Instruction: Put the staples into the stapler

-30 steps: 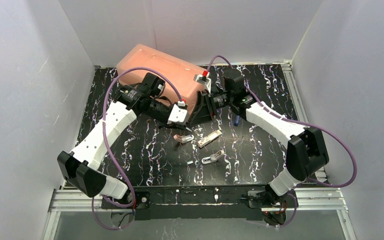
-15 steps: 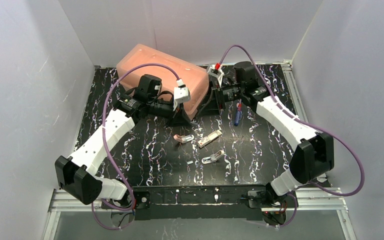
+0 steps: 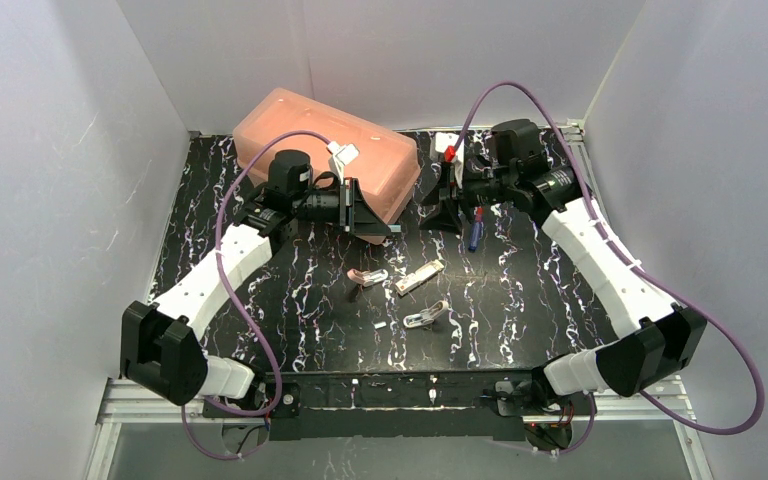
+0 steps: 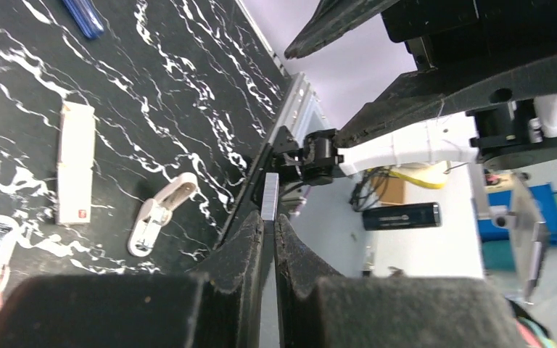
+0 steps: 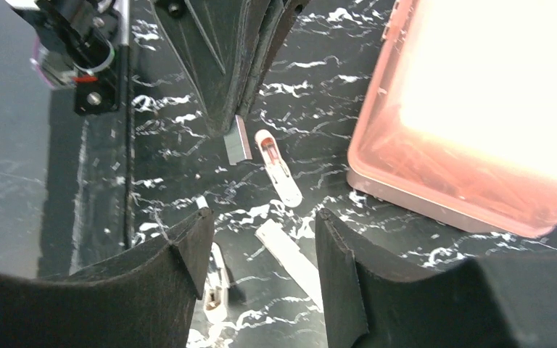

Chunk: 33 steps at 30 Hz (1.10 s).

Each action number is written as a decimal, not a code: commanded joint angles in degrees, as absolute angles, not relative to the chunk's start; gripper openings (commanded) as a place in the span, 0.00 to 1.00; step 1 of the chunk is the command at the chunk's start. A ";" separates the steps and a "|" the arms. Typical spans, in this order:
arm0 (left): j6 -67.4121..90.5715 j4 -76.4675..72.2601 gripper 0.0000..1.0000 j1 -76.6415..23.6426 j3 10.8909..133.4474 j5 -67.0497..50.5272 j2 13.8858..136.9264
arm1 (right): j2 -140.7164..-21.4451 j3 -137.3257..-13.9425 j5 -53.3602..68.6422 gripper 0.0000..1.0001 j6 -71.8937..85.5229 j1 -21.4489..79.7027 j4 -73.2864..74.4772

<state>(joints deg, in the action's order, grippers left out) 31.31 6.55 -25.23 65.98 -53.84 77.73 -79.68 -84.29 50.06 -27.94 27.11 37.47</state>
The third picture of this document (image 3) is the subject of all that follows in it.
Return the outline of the pink mini stapler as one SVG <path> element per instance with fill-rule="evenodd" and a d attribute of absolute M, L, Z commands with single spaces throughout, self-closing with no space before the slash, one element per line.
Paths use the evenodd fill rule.
<path fill-rule="evenodd" d="M 388 278 L 388 272 L 386 269 L 372 271 L 350 269 L 347 271 L 347 277 L 357 285 L 367 288 L 384 282 Z"/>

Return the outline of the white mini stapler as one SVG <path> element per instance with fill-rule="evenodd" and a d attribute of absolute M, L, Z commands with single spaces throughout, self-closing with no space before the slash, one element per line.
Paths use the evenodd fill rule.
<path fill-rule="evenodd" d="M 418 313 L 407 315 L 403 318 L 403 326 L 406 329 L 424 328 L 432 325 L 438 317 L 450 311 L 450 305 L 446 300 L 440 300 L 432 306 Z"/>

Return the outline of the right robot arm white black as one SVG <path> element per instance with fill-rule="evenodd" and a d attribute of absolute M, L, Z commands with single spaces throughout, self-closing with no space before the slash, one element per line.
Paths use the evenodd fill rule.
<path fill-rule="evenodd" d="M 494 126 L 478 172 L 452 133 L 434 137 L 440 162 L 433 189 L 422 203 L 434 211 L 427 230 L 460 233 L 476 222 L 479 207 L 510 203 L 525 213 L 572 261 L 607 312 L 616 341 L 548 361 L 533 370 L 547 399 L 612 390 L 629 397 L 687 367 L 707 326 L 704 317 L 642 279 L 637 263 L 587 198 L 569 165 L 549 164 L 538 126 L 528 119 Z"/>

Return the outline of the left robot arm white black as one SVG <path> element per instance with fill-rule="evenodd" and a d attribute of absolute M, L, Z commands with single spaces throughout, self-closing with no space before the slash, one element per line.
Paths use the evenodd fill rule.
<path fill-rule="evenodd" d="M 120 373 L 169 402 L 196 397 L 243 399 L 257 375 L 231 358 L 204 354 L 201 341 L 237 289 L 268 263 L 297 232 L 299 222 L 329 223 L 361 236 L 386 236 L 399 226 L 384 222 L 366 203 L 359 181 L 345 173 L 359 155 L 353 144 L 327 147 L 329 168 L 314 175 L 299 150 L 277 152 L 267 180 L 250 192 L 238 223 L 220 227 L 220 239 L 177 284 L 150 303 L 123 312 Z"/>

